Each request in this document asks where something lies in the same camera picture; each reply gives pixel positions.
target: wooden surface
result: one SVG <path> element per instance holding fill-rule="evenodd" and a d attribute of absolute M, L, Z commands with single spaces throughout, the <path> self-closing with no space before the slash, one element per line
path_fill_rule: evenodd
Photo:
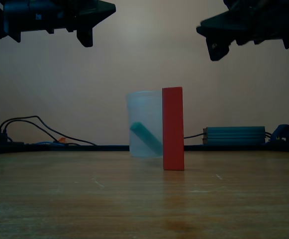
<path fill-rule="evenodd" d="M 289 239 L 289 153 L 0 155 L 0 239 Z"/>

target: translucent plastic cup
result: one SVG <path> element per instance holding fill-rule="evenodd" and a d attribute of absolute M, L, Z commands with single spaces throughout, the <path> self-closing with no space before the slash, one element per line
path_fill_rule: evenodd
<path fill-rule="evenodd" d="M 127 95 L 130 153 L 133 157 L 162 157 L 162 91 Z"/>

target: white wall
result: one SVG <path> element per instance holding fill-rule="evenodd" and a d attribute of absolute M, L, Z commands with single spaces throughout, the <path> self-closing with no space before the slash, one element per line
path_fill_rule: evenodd
<path fill-rule="evenodd" d="M 110 0 L 117 12 L 94 28 L 94 47 L 56 30 L 0 40 L 0 122 L 40 115 L 98 144 L 127 144 L 125 96 L 183 86 L 185 135 L 207 126 L 289 124 L 289 50 L 282 41 L 231 46 L 211 62 L 195 27 L 226 11 L 221 0 Z M 49 140 L 14 123 L 18 141 Z M 186 144 L 201 143 L 200 139 Z"/>

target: orange object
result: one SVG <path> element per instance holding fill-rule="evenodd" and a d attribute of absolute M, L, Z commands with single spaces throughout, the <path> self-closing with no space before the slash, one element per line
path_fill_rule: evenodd
<path fill-rule="evenodd" d="M 65 137 L 61 137 L 61 138 L 58 140 L 58 142 L 59 142 L 59 143 L 67 143 Z"/>
<path fill-rule="evenodd" d="M 163 88 L 163 168 L 184 170 L 183 89 Z"/>

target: cable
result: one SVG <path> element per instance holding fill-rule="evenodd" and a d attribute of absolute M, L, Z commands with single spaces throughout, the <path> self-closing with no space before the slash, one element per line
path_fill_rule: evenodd
<path fill-rule="evenodd" d="M 12 118 L 12 119 L 8 119 L 8 120 L 5 120 L 3 123 L 1 123 L 0 125 L 0 129 L 4 126 L 5 123 L 11 121 L 11 120 L 23 120 L 23 119 L 30 119 L 30 118 L 37 118 L 39 119 L 39 121 L 49 130 L 63 136 L 63 137 L 66 137 L 66 138 L 69 138 L 69 139 L 72 139 L 72 140 L 75 140 L 75 141 L 79 141 L 79 142 L 84 142 L 84 143 L 89 143 L 89 144 L 92 144 L 94 146 L 97 146 L 95 143 L 92 143 L 92 142 L 89 142 L 89 141 L 85 141 L 85 140 L 81 140 L 81 139 L 77 139 L 77 138 L 73 138 L 73 137 L 69 137 L 69 136 L 66 136 L 62 133 L 59 133 L 58 131 L 55 131 L 54 129 L 50 128 L 48 125 L 45 124 L 45 122 L 39 117 L 39 116 L 28 116 L 28 117 L 18 117 L 18 118 Z"/>
<path fill-rule="evenodd" d="M 62 143 L 54 143 L 54 142 L 49 142 L 49 141 L 39 142 L 39 143 L 33 143 L 33 145 L 42 145 L 42 144 L 50 144 L 50 145 L 64 146 Z"/>
<path fill-rule="evenodd" d="M 199 137 L 199 136 L 202 136 L 202 135 L 205 135 L 205 134 L 204 134 L 204 133 L 200 133 L 200 134 L 197 134 L 197 135 L 194 135 L 194 136 L 184 137 L 184 139 L 187 139 L 187 138 L 195 138 L 195 137 Z"/>
<path fill-rule="evenodd" d="M 4 128 L 4 131 L 7 131 L 7 127 L 9 126 L 9 124 L 13 123 L 13 122 L 26 122 L 26 123 L 30 123 L 34 126 L 36 126 L 37 128 L 39 128 L 40 130 L 44 131 L 46 134 L 48 134 L 54 141 L 57 141 L 57 139 L 52 136 L 50 133 L 48 133 L 46 130 L 44 130 L 43 128 L 39 127 L 38 125 L 36 125 L 35 123 L 33 122 L 30 122 L 30 121 L 27 121 L 27 120 L 21 120 L 21 119 L 16 119 L 16 120 L 12 120 L 10 122 L 8 122 Z"/>
<path fill-rule="evenodd" d="M 64 143 L 64 145 L 75 145 L 75 146 L 81 146 L 80 144 L 77 144 L 77 143 Z"/>

